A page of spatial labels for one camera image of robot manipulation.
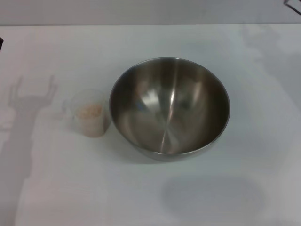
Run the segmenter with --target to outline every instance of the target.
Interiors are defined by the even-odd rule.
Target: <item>white table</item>
[[[0,37],[0,226],[301,226],[301,24],[0,27]],[[64,100],[109,95],[153,57],[194,61],[224,84],[230,121],[210,151],[160,163],[112,125],[94,139],[70,127]]]

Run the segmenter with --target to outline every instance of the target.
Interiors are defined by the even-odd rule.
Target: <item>translucent cup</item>
[[[74,121],[87,137],[100,137],[105,133],[104,94],[97,89],[86,89],[77,93],[70,101]]]

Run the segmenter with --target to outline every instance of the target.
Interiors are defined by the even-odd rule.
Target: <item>stainless steel bowl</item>
[[[200,153],[224,131],[230,102],[206,68],[155,58],[124,72],[110,97],[112,121],[143,154],[173,161]]]

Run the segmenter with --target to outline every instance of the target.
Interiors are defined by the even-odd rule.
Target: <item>bowl rim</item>
[[[199,149],[195,149],[195,150],[192,150],[192,151],[188,151],[188,152],[183,152],[183,153],[160,153],[160,152],[155,152],[155,151],[152,151],[152,150],[149,150],[149,149],[145,149],[144,147],[141,147],[137,144],[134,144],[131,140],[129,140],[127,137],[125,137],[121,132],[120,130],[118,129],[118,127],[116,126],[116,123],[115,123],[115,120],[112,116],[112,110],[111,110],[111,99],[112,99],[112,94],[113,94],[113,91],[117,85],[117,83],[121,80],[121,78],[123,78],[125,76],[125,74],[132,70],[133,68],[137,67],[138,65],[142,65],[146,62],[149,62],[149,61],[155,61],[155,60],[161,60],[161,59],[172,59],[172,60],[181,60],[181,61],[185,61],[185,62],[188,62],[188,63],[191,63],[191,64],[194,64],[194,65],[197,65],[203,69],[205,69],[206,71],[208,71],[218,82],[219,84],[222,86],[222,89],[224,90],[225,94],[226,94],[226,98],[227,98],[227,101],[228,101],[228,107],[229,107],[229,111],[228,111],[228,117],[227,117],[227,120],[226,120],[226,123],[224,125],[224,127],[222,128],[222,130],[220,131],[220,133],[214,138],[214,140],[212,140],[210,143],[208,143],[207,145],[203,146],[203,147],[200,147]],[[138,147],[140,149],[143,149],[145,151],[148,151],[150,153],[153,153],[153,154],[158,154],[158,155],[163,155],[163,156],[172,156],[172,157],[175,157],[175,156],[180,156],[180,155],[189,155],[189,154],[192,154],[192,153],[196,153],[202,149],[205,149],[206,147],[208,147],[209,145],[211,145],[212,143],[214,143],[220,136],[221,134],[225,131],[227,125],[228,125],[228,122],[229,122],[229,119],[230,119],[230,114],[231,114],[231,105],[230,105],[230,99],[229,99],[229,95],[227,93],[227,90],[226,88],[224,87],[223,83],[218,79],[218,77],[216,75],[214,75],[210,70],[208,70],[207,68],[203,67],[202,65],[199,65],[198,63],[195,63],[193,61],[190,61],[190,60],[186,60],[186,59],[182,59],[182,58],[178,58],[178,57],[156,57],[156,58],[151,58],[151,59],[147,59],[147,60],[143,60],[133,66],[131,66],[130,68],[128,68],[126,71],[124,71],[119,77],[118,79],[116,80],[116,82],[114,83],[113,87],[112,87],[112,90],[111,90],[111,93],[110,93],[110,98],[109,98],[109,111],[110,111],[110,117],[111,117],[111,121],[113,122],[115,128],[117,129],[117,131],[119,132],[119,134],[122,135],[123,138],[125,138],[131,145],[133,145],[134,147]]]

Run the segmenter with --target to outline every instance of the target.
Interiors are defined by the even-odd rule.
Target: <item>gray wall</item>
[[[0,25],[296,22],[283,0],[0,0]]]

